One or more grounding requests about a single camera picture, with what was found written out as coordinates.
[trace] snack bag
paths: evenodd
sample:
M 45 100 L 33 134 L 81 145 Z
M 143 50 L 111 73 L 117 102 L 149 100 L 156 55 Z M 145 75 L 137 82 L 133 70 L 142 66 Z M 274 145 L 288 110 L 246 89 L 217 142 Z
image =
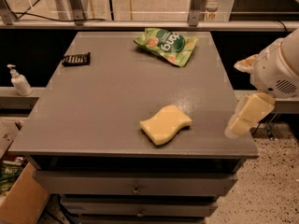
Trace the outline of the snack bag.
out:
M 188 61 L 197 37 L 183 37 L 164 29 L 146 28 L 142 35 L 135 40 L 142 49 L 157 56 L 166 58 L 170 63 L 179 67 Z

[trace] pump bottle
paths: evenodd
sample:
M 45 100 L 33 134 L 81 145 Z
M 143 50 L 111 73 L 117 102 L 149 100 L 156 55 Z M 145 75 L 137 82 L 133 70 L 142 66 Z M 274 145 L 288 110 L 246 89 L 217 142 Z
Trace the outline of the pump bottle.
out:
M 25 76 L 19 74 L 14 68 L 14 64 L 8 64 L 7 67 L 10 69 L 11 83 L 16 88 L 17 92 L 21 96 L 27 96 L 32 93 L 32 88 L 28 83 Z

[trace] logo on chip bag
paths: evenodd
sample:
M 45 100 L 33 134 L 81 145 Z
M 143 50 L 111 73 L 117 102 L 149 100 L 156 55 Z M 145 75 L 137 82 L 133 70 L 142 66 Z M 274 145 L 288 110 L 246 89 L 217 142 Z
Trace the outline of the logo on chip bag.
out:
M 180 52 L 185 47 L 185 39 L 179 34 L 160 30 L 156 37 L 159 39 L 158 47 L 164 52 Z

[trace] metal post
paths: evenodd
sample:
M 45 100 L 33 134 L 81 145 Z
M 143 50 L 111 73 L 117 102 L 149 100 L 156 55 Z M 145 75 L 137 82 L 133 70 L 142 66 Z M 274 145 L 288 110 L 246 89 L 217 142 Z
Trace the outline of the metal post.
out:
M 0 17 L 5 25 L 12 25 L 17 20 L 15 14 L 9 9 L 7 0 L 0 0 Z
M 191 0 L 189 9 L 189 25 L 197 26 L 204 19 L 203 0 Z
M 69 0 L 69 3 L 72 7 L 75 24 L 82 24 L 86 20 L 86 18 L 84 15 L 81 0 Z

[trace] sponge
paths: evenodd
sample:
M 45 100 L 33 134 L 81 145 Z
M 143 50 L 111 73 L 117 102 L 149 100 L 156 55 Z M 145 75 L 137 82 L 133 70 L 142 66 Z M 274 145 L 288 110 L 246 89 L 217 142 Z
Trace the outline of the sponge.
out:
M 175 105 L 165 106 L 152 118 L 140 121 L 141 129 L 156 146 L 167 143 L 180 129 L 191 125 L 192 120 Z

